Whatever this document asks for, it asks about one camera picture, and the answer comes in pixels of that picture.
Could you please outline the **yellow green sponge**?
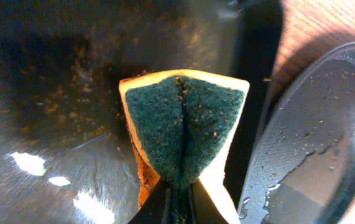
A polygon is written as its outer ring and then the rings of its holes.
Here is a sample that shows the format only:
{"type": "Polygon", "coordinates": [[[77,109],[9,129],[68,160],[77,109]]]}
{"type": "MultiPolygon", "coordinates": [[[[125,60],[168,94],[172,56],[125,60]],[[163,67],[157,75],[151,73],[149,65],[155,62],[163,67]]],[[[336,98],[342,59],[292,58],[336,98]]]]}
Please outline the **yellow green sponge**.
{"type": "Polygon", "coordinates": [[[198,179],[227,223],[238,223],[223,181],[250,84],[199,70],[127,78],[119,92],[140,179],[139,210],[162,179],[169,223],[190,223],[189,188],[198,179]]]}

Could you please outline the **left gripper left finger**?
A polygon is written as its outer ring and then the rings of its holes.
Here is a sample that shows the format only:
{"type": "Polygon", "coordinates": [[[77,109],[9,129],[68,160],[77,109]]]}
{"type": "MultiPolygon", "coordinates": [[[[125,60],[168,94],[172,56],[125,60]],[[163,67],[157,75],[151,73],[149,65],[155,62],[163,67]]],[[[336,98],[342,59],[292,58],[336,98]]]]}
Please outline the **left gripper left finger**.
{"type": "Polygon", "coordinates": [[[138,213],[128,224],[168,224],[170,185],[160,179],[138,213]]]}

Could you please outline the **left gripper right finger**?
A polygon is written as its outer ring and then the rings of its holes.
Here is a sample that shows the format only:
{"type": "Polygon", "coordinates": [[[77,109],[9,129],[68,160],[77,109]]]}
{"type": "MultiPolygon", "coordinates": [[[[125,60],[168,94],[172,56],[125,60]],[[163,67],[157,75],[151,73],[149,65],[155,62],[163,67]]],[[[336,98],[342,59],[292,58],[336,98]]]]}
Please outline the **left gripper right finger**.
{"type": "Polygon", "coordinates": [[[191,224],[227,224],[198,179],[189,188],[191,224]]]}

